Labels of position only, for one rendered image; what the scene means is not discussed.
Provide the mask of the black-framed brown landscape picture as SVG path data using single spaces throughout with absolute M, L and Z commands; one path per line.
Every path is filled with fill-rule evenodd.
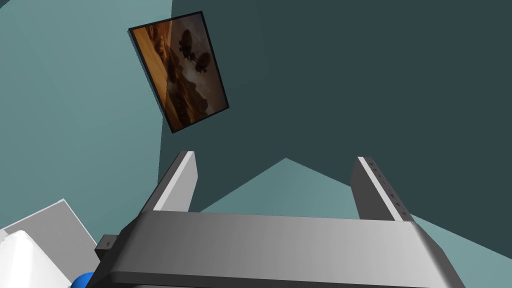
M 203 12 L 134 26 L 128 35 L 172 133 L 230 107 Z

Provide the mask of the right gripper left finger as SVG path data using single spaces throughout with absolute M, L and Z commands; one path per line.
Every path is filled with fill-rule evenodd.
M 187 212 L 198 181 L 194 151 L 180 151 L 161 181 L 144 204 L 141 212 Z

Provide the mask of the blue ball knob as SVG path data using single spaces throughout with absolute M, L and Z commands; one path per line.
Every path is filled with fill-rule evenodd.
M 93 272 L 84 273 L 80 276 L 78 276 L 71 284 L 69 288 L 86 288 L 87 284 L 89 283 Z

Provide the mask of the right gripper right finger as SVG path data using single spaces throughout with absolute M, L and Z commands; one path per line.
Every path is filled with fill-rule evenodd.
M 360 219 L 414 222 L 376 162 L 359 156 L 351 171 L 350 188 Z

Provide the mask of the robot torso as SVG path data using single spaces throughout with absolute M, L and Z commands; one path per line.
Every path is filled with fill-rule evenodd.
M 69 288 L 72 284 L 23 230 L 0 240 L 0 288 Z

